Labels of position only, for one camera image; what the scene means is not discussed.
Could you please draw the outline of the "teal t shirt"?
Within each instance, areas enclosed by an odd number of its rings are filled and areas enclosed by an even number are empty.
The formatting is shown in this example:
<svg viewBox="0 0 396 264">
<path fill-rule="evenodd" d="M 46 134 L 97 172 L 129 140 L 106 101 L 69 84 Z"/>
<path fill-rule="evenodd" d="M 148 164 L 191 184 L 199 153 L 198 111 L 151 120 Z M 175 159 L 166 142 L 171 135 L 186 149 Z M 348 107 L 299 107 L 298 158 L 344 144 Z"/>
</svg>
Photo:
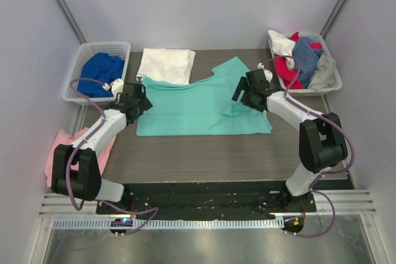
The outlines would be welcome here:
<svg viewBox="0 0 396 264">
<path fill-rule="evenodd" d="M 143 79 L 152 107 L 138 119 L 139 137 L 270 134 L 265 112 L 231 98 L 248 68 L 234 57 L 212 69 L 212 76 L 189 85 Z"/>
</svg>

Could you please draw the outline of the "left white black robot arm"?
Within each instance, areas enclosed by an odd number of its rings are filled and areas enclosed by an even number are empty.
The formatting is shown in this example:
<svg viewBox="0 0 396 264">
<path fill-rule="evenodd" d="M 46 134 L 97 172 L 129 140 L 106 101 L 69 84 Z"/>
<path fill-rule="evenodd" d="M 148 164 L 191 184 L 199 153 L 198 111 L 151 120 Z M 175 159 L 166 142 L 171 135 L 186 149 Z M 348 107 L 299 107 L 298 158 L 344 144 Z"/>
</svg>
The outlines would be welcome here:
<svg viewBox="0 0 396 264">
<path fill-rule="evenodd" d="M 102 87 L 114 100 L 105 108 L 97 107 L 101 116 L 88 131 L 70 145 L 54 150 L 51 190 L 70 198 L 80 211 L 84 202 L 98 202 L 119 214 L 131 213 L 132 197 L 128 186 L 102 178 L 98 158 L 110 141 L 132 124 L 152 104 L 144 85 L 116 79 Z"/>
</svg>

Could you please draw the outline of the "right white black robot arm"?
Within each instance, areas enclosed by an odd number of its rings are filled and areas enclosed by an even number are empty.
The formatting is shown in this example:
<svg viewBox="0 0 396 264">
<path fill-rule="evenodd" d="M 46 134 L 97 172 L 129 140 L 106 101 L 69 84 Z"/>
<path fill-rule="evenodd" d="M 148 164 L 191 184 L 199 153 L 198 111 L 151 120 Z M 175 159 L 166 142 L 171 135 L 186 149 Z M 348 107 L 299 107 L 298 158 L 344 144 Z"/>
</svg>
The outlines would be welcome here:
<svg viewBox="0 0 396 264">
<path fill-rule="evenodd" d="M 286 211 L 301 211 L 313 185 L 348 156 L 340 118 L 335 113 L 321 114 L 272 88 L 260 69 L 240 78 L 232 100 L 276 114 L 298 131 L 299 165 L 282 184 L 279 202 Z"/>
</svg>

